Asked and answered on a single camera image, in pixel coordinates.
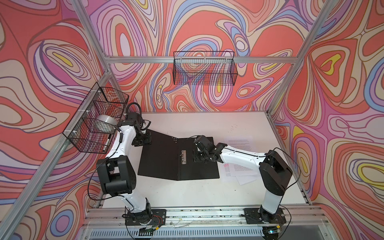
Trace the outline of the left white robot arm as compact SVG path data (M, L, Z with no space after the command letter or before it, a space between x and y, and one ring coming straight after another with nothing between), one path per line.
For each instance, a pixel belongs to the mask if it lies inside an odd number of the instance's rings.
M97 161L97 173L105 195L120 199L127 208L127 215L134 221L152 218L151 205L147 198L135 190L136 172L129 160L130 149L141 140L145 132L136 120L121 121L118 133L106 158Z

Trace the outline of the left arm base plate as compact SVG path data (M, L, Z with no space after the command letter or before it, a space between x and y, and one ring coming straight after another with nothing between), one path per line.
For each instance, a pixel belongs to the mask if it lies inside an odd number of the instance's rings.
M166 223L167 210L155 209L151 213L143 211L141 213L124 213L122 218L125 219L126 226L151 226L161 227Z

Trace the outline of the white folder black inside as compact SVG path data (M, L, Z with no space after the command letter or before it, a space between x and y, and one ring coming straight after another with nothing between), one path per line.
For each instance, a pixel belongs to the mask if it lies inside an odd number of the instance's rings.
M193 138L175 138L153 130L151 144L143 146L138 175L172 181L219 179L218 163L197 162Z

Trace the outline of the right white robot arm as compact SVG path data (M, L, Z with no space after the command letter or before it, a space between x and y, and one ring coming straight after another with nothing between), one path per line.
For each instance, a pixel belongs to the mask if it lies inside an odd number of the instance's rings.
M224 143L215 145L204 135L197 136L194 144L197 147L194 151L196 162L234 164L259 171L266 188L263 204L259 208L260 219L270 223L275 218L293 176L292 169L276 151L254 153Z

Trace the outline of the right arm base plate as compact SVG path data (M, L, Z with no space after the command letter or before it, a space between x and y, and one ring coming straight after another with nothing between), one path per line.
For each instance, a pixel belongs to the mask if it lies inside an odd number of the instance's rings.
M260 208L244 208L242 214L246 218L247 224L272 224L272 225L283 225L287 222L285 214L282 208L278 208L275 214Z

